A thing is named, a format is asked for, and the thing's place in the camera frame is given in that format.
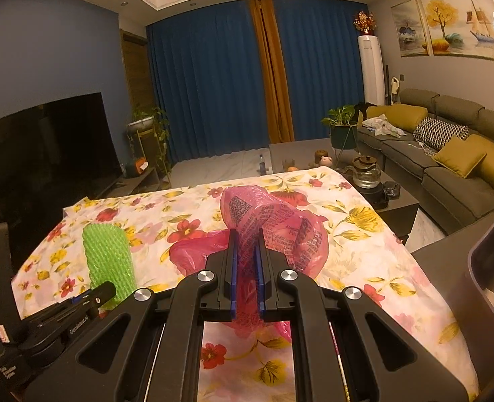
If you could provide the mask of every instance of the floral tablecloth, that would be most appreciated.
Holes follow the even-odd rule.
[[[477,377],[446,302],[364,198],[325,166],[124,198],[84,199],[65,210],[62,222],[14,278],[20,314],[29,316],[89,288],[82,231],[91,222],[124,229],[138,287],[174,287],[183,276],[168,259],[171,244],[226,228],[219,201],[226,187],[238,185],[263,186],[298,209],[325,216],[329,256],[317,283],[336,290],[361,287],[465,385],[471,399],[475,396]],[[272,326],[242,333],[206,323],[198,400],[294,401],[290,344]]]

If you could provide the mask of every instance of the gray sofa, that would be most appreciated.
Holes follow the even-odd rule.
[[[468,125],[471,133],[494,141],[494,111],[481,104],[420,89],[404,90],[400,101],[427,108],[435,119]],[[376,137],[359,127],[358,149],[376,157],[383,170],[418,199],[447,234],[494,211],[494,189],[486,181],[478,176],[461,178],[439,166],[418,147],[412,134]]]

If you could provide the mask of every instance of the patterned pillow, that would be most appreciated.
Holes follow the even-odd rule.
[[[452,136],[466,140],[468,127],[466,125],[452,124],[440,119],[425,118],[418,124],[414,137],[437,151],[440,151]]]

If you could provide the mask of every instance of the blue curtain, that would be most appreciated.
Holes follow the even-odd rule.
[[[147,27],[150,72],[170,121],[173,162],[269,144],[258,43],[247,1]]]
[[[329,109],[364,100],[355,15],[362,3],[273,0],[295,140],[327,137],[320,123]]]

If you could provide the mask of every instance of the coffee table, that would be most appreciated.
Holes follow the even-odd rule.
[[[269,145],[273,173],[284,172],[282,161],[286,159],[293,159],[298,169],[308,169],[309,165],[314,162],[314,152],[318,149],[325,149],[328,151],[329,156],[333,157],[333,160],[335,159],[331,140],[328,138]],[[345,150],[340,157],[338,166],[344,167],[346,163],[349,164],[358,155],[359,153],[355,150]],[[393,180],[388,174],[382,172],[381,182],[385,183],[387,181]],[[419,205],[418,200],[401,186],[400,197],[390,200],[386,208],[376,210],[376,212],[390,227],[392,232],[396,234],[398,239],[405,244],[414,225]]]
[[[388,174],[382,172],[381,182],[387,181],[393,180]],[[414,225],[419,206],[418,200],[401,186],[400,197],[391,199],[387,207],[376,210],[376,212],[398,239],[405,244]]]

